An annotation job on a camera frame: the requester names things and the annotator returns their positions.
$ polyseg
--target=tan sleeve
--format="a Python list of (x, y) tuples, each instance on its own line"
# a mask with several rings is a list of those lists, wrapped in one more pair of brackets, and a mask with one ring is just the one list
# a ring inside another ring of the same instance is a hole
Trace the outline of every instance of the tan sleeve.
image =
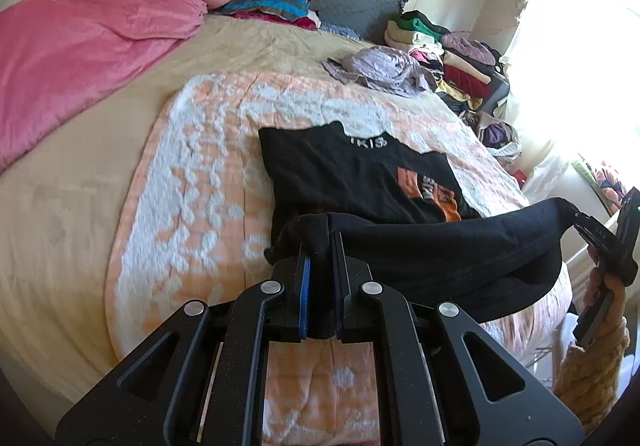
[(628, 346), (624, 318), (616, 330), (598, 338), (587, 350), (569, 345), (554, 394), (578, 416), (587, 433), (600, 424), (616, 403), (620, 363)]

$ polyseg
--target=lavender garment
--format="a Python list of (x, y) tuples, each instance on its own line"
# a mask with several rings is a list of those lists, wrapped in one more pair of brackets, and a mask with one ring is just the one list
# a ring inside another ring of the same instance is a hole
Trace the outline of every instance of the lavender garment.
[(484, 135), (482, 137), (482, 144), (485, 147), (492, 147), (500, 143), (508, 143), (508, 141), (509, 141), (509, 138), (507, 137), (507, 131), (504, 129), (504, 127), (502, 127), (498, 123), (489, 125), (484, 130)]
[(443, 48), (451, 48), (481, 64), (495, 65), (495, 56), (477, 40), (467, 40), (457, 35), (442, 35)]
[(342, 61), (329, 58), (323, 62), (331, 76), (344, 84), (358, 83), (376, 91), (415, 98), (423, 91), (435, 90), (429, 71), (404, 51), (375, 46), (350, 54)]

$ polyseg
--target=hand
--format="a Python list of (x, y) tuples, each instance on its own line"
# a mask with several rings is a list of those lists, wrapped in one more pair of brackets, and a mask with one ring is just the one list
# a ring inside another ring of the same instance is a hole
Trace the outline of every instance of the hand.
[[(589, 246), (587, 250), (589, 252), (591, 260), (593, 260), (593, 262), (597, 264), (597, 250), (593, 248), (593, 246)], [(598, 297), (602, 279), (602, 271), (600, 271), (597, 267), (591, 269), (589, 282), (587, 283), (587, 290), (584, 293), (583, 299), (585, 307), (591, 307), (595, 303)], [(604, 273), (604, 283), (607, 286), (607, 289), (613, 292), (613, 303), (611, 304), (611, 307), (609, 307), (607, 315), (604, 317), (604, 320), (602, 320), (602, 323), (596, 331), (596, 337), (598, 338), (605, 336), (611, 331), (617, 329), (620, 326), (620, 322), (622, 322), (623, 315), (625, 314), (626, 292), (622, 280), (610, 273)]]

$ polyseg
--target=pink comforter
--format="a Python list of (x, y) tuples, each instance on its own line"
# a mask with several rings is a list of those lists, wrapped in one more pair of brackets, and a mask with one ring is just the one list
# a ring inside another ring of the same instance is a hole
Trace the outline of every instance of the pink comforter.
[(193, 36), (215, 1), (23, 0), (0, 12), (0, 172)]

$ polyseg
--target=striped fabric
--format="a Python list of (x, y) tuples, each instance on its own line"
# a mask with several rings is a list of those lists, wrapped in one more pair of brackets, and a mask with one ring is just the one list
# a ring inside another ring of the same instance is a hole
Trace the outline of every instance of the striped fabric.
[(306, 17), (310, 0), (232, 0), (214, 13), (232, 15), (239, 12), (260, 11), (277, 15), (285, 20), (295, 21)]

